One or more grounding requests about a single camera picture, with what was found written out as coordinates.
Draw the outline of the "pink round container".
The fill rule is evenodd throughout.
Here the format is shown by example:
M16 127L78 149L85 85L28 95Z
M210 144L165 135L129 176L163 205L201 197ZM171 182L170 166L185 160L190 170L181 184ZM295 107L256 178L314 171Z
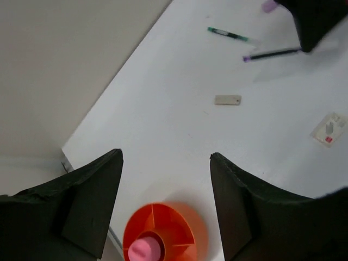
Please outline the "pink round container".
M135 240L128 249L130 261L158 261L161 258L160 243L154 237Z

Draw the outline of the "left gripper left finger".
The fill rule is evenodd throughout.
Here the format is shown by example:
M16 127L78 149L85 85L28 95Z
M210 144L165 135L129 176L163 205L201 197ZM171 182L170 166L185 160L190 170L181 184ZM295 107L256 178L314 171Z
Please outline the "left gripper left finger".
M1 196L1 260L102 257L123 167L113 149L15 195Z

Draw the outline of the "green black pen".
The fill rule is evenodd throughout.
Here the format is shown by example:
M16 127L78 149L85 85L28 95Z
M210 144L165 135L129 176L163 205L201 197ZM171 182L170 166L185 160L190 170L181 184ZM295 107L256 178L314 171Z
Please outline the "green black pen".
M246 42L252 45L256 45L257 43L259 43L257 40L253 39L253 38L248 38L246 36L242 36L239 34L234 34L225 30L221 30L221 29L217 29L217 28L212 28L212 27L208 27L207 30L209 32L215 33L215 34L219 34L222 36L226 36L228 38L232 38L232 39L236 39L238 41L242 41L242 42Z

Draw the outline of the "purple black pen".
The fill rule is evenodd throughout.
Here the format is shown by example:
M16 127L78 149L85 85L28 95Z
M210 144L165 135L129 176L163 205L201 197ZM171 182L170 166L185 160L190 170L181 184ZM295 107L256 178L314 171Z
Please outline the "purple black pen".
M300 49L300 48L288 48L288 49L282 49L282 50L277 50L277 51L247 55L247 56L243 56L243 62L247 63L247 62L253 61L253 60L279 57L282 55L296 54L296 53L301 52L301 51L302 51L302 49Z

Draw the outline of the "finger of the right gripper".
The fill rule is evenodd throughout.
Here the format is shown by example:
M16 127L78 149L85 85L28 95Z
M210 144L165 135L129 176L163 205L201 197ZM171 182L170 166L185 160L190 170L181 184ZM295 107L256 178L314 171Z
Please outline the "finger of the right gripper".
M293 17L302 51L310 53L347 16L345 0L279 0Z

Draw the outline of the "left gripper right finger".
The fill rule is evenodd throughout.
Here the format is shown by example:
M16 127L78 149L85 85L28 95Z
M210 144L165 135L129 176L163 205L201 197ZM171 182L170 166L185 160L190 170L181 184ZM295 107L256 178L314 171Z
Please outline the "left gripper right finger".
M347 189L309 198L210 157L225 260L347 260Z

